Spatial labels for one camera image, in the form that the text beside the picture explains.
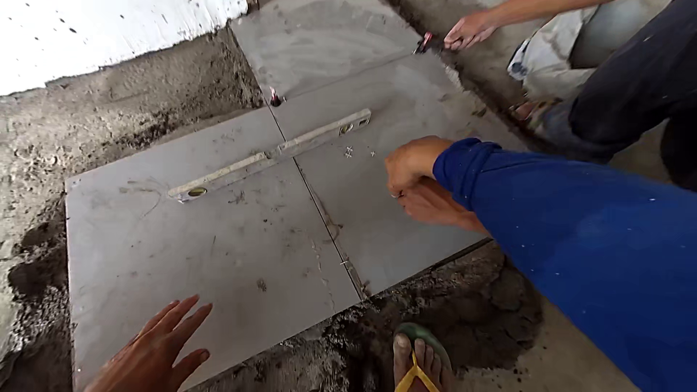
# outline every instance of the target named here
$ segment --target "dark pants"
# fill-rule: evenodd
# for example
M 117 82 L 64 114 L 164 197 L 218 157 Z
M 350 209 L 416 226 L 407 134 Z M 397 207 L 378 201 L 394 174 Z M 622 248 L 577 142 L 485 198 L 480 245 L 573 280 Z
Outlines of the dark pants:
M 697 0 L 673 0 L 583 85 L 543 116 L 543 135 L 571 158 L 607 161 L 669 119 L 661 157 L 697 190 Z

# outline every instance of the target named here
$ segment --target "fingernail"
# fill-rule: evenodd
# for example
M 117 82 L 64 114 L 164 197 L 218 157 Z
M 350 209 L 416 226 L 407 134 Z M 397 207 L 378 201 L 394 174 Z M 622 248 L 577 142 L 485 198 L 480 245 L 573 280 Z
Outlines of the fingernail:
M 409 339 L 406 336 L 397 335 L 396 339 L 397 339 L 397 345 L 399 345 L 400 347 L 404 347 L 404 348 L 409 347 Z

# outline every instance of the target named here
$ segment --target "toe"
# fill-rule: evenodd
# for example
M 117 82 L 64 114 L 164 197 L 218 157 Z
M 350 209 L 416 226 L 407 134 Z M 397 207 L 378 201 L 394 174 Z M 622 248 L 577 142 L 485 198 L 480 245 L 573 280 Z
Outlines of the toe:
M 431 364 L 431 374 L 435 377 L 434 382 L 439 383 L 441 382 L 441 370 L 442 370 L 442 365 L 441 365 L 441 356 L 438 354 L 434 354 L 434 362 Z
M 392 342 L 392 351 L 395 356 L 393 371 L 395 373 L 395 385 L 397 385 L 411 368 L 411 343 L 409 338 L 403 333 L 398 333 Z
M 426 355 L 424 356 L 424 371 L 427 373 L 431 372 L 431 366 L 434 363 L 434 348 L 431 346 L 426 346 Z
M 423 339 L 414 341 L 414 354 L 416 354 L 416 363 L 421 369 L 424 368 L 424 357 L 426 356 L 426 342 Z

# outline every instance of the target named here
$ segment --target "cement bag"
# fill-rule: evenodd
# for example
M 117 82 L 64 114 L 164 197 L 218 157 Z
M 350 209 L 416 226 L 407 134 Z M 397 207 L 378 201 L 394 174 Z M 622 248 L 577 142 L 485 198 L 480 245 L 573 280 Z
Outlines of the cement bag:
M 573 98 L 595 68 L 572 69 L 569 57 L 584 24 L 597 7 L 555 16 L 518 46 L 508 73 L 521 80 L 531 100 Z

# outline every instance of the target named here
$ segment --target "yellow flip-flop strap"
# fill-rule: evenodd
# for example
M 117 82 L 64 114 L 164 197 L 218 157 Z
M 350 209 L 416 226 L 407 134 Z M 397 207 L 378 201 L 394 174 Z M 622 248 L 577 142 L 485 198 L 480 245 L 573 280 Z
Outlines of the yellow flip-flop strap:
M 409 369 L 409 371 L 404 375 L 404 378 L 401 379 L 395 388 L 395 392 L 407 392 L 411 386 L 411 383 L 414 381 L 414 377 L 419 377 L 429 392 L 440 392 L 431 379 L 429 379 L 429 376 L 427 376 L 426 373 L 424 373 L 424 370 L 421 369 L 416 363 L 416 354 L 413 350 L 411 352 L 411 360 L 414 362 L 414 366 L 412 366 L 411 369 Z

